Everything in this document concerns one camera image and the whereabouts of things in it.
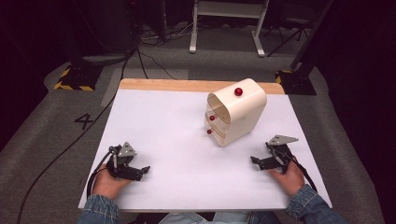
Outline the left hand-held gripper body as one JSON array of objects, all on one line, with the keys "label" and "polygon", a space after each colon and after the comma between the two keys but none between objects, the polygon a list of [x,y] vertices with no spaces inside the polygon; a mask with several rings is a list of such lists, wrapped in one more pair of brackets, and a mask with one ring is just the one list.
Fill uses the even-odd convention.
[{"label": "left hand-held gripper body", "polygon": [[109,152],[111,156],[106,164],[106,168],[113,177],[135,181],[135,175],[142,175],[141,169],[129,166],[129,163],[136,155],[136,151],[128,142],[116,147],[110,147]]}]

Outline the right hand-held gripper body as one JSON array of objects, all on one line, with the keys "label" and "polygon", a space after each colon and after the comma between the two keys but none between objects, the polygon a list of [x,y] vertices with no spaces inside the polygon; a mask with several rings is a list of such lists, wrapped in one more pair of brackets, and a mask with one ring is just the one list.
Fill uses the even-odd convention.
[{"label": "right hand-held gripper body", "polygon": [[268,152],[271,154],[271,158],[274,158],[276,162],[280,164],[278,168],[282,169],[282,174],[287,172],[288,165],[293,159],[288,143],[297,141],[298,138],[277,134],[265,143],[268,148]]}]

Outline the person's left hand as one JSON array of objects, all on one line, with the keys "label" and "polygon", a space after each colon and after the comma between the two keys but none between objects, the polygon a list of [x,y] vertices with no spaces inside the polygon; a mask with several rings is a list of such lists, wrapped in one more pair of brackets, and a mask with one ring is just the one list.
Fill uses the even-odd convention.
[{"label": "person's left hand", "polygon": [[113,200],[117,198],[124,187],[131,183],[131,180],[113,177],[107,170],[106,165],[102,164],[94,179],[92,194],[102,195]]}]

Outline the person's right hand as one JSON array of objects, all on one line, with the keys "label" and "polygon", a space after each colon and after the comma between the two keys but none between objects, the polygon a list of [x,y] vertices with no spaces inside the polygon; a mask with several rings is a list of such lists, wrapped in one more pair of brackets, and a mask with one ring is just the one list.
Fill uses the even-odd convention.
[{"label": "person's right hand", "polygon": [[293,162],[288,165],[288,170],[285,174],[280,174],[275,169],[269,170],[268,173],[290,197],[304,185],[304,175]]}]

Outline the white table cover sheet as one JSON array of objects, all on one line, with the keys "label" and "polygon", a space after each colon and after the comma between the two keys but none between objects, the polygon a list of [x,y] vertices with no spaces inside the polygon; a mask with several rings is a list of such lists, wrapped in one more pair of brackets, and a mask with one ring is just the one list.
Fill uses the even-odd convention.
[{"label": "white table cover sheet", "polygon": [[288,197],[252,158],[266,158],[277,134],[293,137],[289,147],[313,179],[319,195],[329,194],[304,132],[286,95],[270,94],[255,129],[220,147],[204,127],[206,93],[120,90],[95,158],[129,143],[131,164],[148,168],[117,199],[129,212],[278,210]]}]

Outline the cream drawer cabinet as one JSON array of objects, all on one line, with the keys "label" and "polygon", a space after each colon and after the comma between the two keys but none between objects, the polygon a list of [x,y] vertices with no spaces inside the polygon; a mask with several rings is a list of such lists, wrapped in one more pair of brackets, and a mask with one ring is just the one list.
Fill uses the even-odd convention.
[{"label": "cream drawer cabinet", "polygon": [[[243,90],[241,96],[234,94],[236,88]],[[217,109],[229,112],[231,122],[225,137],[225,147],[255,129],[266,104],[267,95],[264,89],[253,79],[246,78],[218,91],[210,92],[207,95],[205,112]]]}]

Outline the cream drawer with red knob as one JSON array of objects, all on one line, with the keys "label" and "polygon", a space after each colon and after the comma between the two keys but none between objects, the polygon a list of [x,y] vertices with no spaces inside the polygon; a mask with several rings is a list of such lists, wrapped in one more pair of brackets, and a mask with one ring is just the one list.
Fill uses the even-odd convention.
[{"label": "cream drawer with red knob", "polygon": [[211,126],[221,129],[226,129],[231,122],[230,114],[227,110],[207,110],[205,116]]},{"label": "cream drawer with red knob", "polygon": [[229,126],[226,124],[207,123],[205,127],[210,131],[210,135],[216,140],[218,145],[223,147]]}]

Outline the black striped stand base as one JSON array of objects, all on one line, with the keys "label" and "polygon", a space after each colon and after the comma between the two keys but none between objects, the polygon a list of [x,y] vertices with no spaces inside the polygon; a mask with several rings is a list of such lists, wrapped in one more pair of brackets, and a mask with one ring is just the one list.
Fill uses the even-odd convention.
[{"label": "black striped stand base", "polygon": [[316,95],[314,86],[309,77],[300,76],[298,71],[278,70],[275,79],[286,94]]},{"label": "black striped stand base", "polygon": [[76,67],[67,65],[56,82],[55,90],[94,91],[103,66]]}]

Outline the black slanted stand pole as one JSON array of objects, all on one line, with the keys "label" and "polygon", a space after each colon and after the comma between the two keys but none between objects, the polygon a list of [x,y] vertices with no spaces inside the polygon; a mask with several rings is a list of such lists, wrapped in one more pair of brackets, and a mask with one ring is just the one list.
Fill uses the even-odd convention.
[{"label": "black slanted stand pole", "polygon": [[318,19],[314,22],[313,29],[312,29],[311,33],[309,34],[308,38],[305,40],[304,44],[302,45],[302,47],[300,48],[300,50],[296,54],[294,60],[290,64],[290,68],[292,70],[296,70],[298,65],[303,62],[303,58],[304,58],[304,56],[305,56],[305,54],[307,52],[307,49],[308,49],[309,45],[311,44],[311,42],[312,42],[312,40],[313,40],[313,38],[315,36],[315,33],[317,32],[319,26],[321,25],[322,21],[324,20],[328,10],[332,6],[332,2],[333,1],[334,0],[328,0],[328,3],[326,4],[326,7],[319,13]]}]

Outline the black tripod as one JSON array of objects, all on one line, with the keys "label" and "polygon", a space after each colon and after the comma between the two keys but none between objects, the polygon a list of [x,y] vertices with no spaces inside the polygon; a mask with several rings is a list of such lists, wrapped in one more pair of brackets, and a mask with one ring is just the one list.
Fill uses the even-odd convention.
[{"label": "black tripod", "polygon": [[[281,43],[275,47],[272,51],[270,51],[267,56],[271,57],[275,52],[281,49],[285,44],[287,44],[290,40],[292,40],[296,35],[299,36],[301,34],[307,35],[306,29],[311,29],[313,24],[315,23],[315,16],[313,14],[305,14],[298,12],[283,12],[280,16],[279,20],[273,25],[269,31],[265,34],[269,35],[274,29],[277,29],[280,37]],[[284,38],[282,35],[282,29],[295,29],[295,32],[287,38]]]}]

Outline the black upright stand pole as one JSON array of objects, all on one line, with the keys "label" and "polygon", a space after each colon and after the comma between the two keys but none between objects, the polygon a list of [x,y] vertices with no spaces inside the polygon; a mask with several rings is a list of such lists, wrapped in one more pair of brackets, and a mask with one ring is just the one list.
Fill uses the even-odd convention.
[{"label": "black upright stand pole", "polygon": [[85,61],[78,49],[78,44],[75,39],[74,30],[72,23],[69,19],[69,0],[62,0],[63,12],[64,12],[64,51],[71,62],[76,67],[83,67]]}]

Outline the white metal table frame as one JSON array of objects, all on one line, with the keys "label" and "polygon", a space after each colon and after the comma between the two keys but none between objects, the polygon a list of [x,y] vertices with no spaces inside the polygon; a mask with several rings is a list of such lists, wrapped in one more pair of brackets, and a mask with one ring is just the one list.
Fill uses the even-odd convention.
[{"label": "white metal table frame", "polygon": [[217,16],[243,19],[257,19],[256,29],[251,32],[254,45],[259,57],[264,57],[265,52],[260,41],[260,32],[266,16],[270,0],[263,0],[262,3],[231,3],[231,2],[213,2],[210,0],[194,0],[192,12],[192,32],[189,47],[190,53],[197,50],[198,35],[198,17],[199,16]]}]

